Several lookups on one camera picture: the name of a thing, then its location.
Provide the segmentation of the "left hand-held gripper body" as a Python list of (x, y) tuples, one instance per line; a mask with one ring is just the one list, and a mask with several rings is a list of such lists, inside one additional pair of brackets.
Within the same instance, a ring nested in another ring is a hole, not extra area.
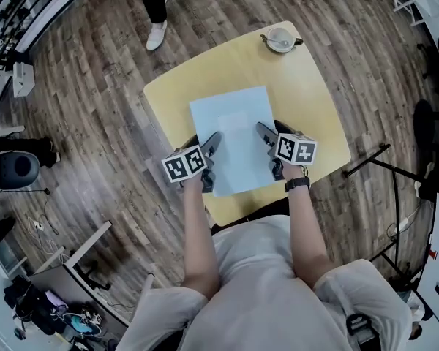
[(171, 183), (183, 183), (187, 179), (200, 175), (203, 193), (212, 193), (215, 174), (212, 172), (214, 162), (211, 156), (216, 148), (194, 145), (180, 149), (162, 160), (162, 166)]

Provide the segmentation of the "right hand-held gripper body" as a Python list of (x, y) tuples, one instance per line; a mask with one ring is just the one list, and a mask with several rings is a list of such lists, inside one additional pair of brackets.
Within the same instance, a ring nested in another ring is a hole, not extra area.
[(314, 164), (317, 152), (317, 142), (303, 134), (279, 133), (269, 139), (271, 147), (268, 155), (271, 157), (271, 173), (275, 181), (283, 180), (282, 163), (293, 166), (310, 166)]

